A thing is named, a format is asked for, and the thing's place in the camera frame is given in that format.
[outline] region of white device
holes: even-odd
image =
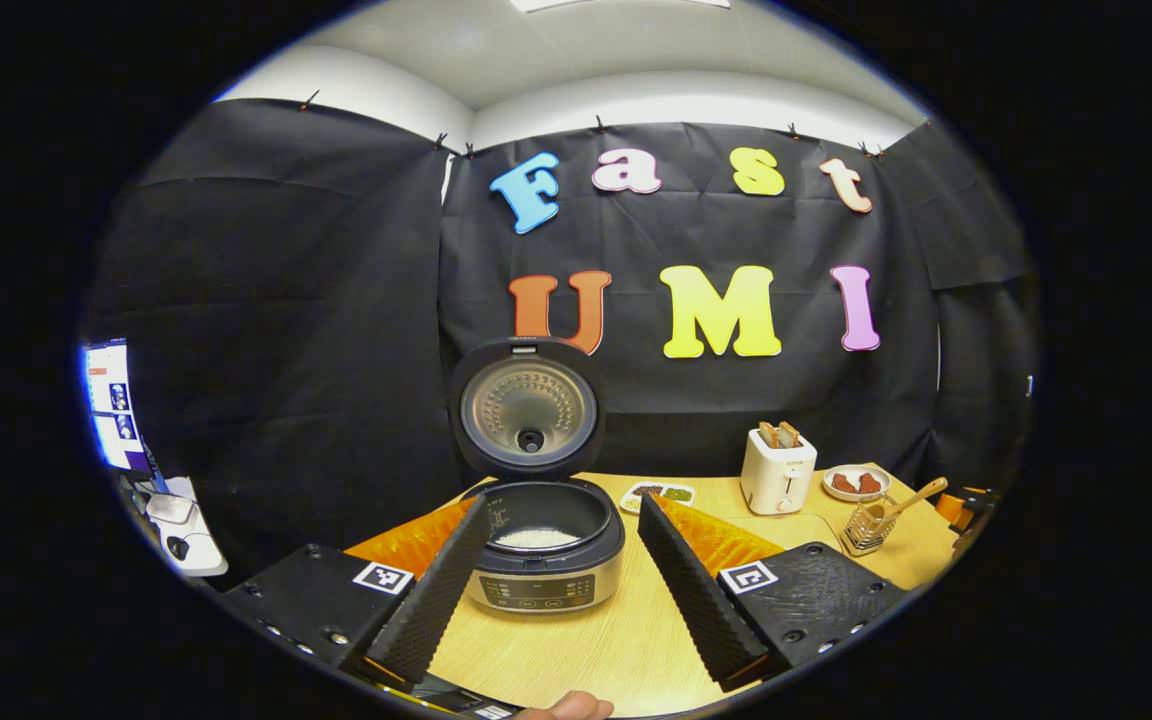
[[[787,515],[803,510],[812,484],[817,452],[799,435],[799,447],[768,447],[758,429],[750,430],[745,442],[745,464],[741,467],[741,495],[755,515]]]
[[[188,578],[225,575],[229,562],[221,555],[215,539],[194,497],[189,478],[164,480],[172,493],[156,493],[146,502],[145,514],[159,528],[159,543],[168,564]]]

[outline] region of hand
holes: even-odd
[[[516,715],[518,720],[607,720],[616,706],[611,702],[598,700],[591,694],[571,691],[564,694],[561,700],[550,710],[529,707]]]

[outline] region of letter f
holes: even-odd
[[[488,185],[490,190],[499,191],[509,202],[509,209],[518,219],[513,225],[513,232],[524,234],[530,232],[545,220],[558,214],[556,202],[545,202],[540,195],[553,197],[558,192],[558,181],[544,168],[558,166],[558,158],[552,152],[541,152],[539,156],[526,160],[502,176],[494,179]],[[526,174],[535,170],[536,179],[529,181]]]

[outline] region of wooden table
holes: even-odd
[[[854,505],[827,495],[820,487],[823,475],[814,473],[803,510],[774,516],[751,514],[740,493],[740,478],[576,477],[605,488],[613,502],[636,482],[685,484],[696,491],[696,510],[782,547],[823,541],[842,550],[838,533]],[[901,501],[914,490],[893,479],[888,495]],[[468,691],[530,707],[548,707],[567,691],[581,689],[613,702],[616,717],[679,712],[732,696],[705,673],[668,588],[637,535],[639,516],[621,511],[621,520],[626,550],[620,588],[612,598],[590,611],[518,615],[462,596],[430,673]],[[931,582],[950,562],[957,537],[931,503],[919,502],[901,514],[881,550],[856,561],[900,588],[915,588]]]

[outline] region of plate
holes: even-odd
[[[658,495],[666,495],[666,493],[668,493],[668,491],[670,491],[670,490],[672,491],[676,491],[675,495],[677,494],[677,491],[690,493],[690,497],[687,498],[685,500],[682,500],[682,498],[677,498],[677,497],[669,498],[669,500],[675,500],[677,502],[684,503],[687,507],[691,507],[691,502],[696,501],[696,491],[695,491],[695,488],[692,488],[690,486],[680,486],[680,484],[675,484],[675,483],[653,483],[653,482],[650,482],[650,480],[644,480],[642,483],[635,483],[634,487],[630,487],[626,492],[626,495],[621,497],[621,510],[629,511],[631,515],[639,514],[639,511],[641,511],[641,503],[643,503],[643,497],[635,495],[634,491],[636,491],[639,487],[645,487],[645,486],[659,487],[660,492],[658,493]]]
[[[869,493],[869,495],[861,495],[861,493],[844,492],[841,488],[835,488],[832,486],[833,477],[836,473],[841,473],[842,477],[847,478],[847,482],[854,484],[854,486],[861,485],[861,475],[870,473],[873,478],[878,480],[878,492]],[[869,502],[874,500],[874,498],[880,497],[887,488],[892,487],[892,477],[887,475],[886,471],[879,470],[872,465],[838,465],[838,468],[829,468],[824,471],[824,477],[820,479],[820,484],[824,486],[824,492],[829,493],[829,495],[836,497],[838,500],[846,500],[847,502]]]

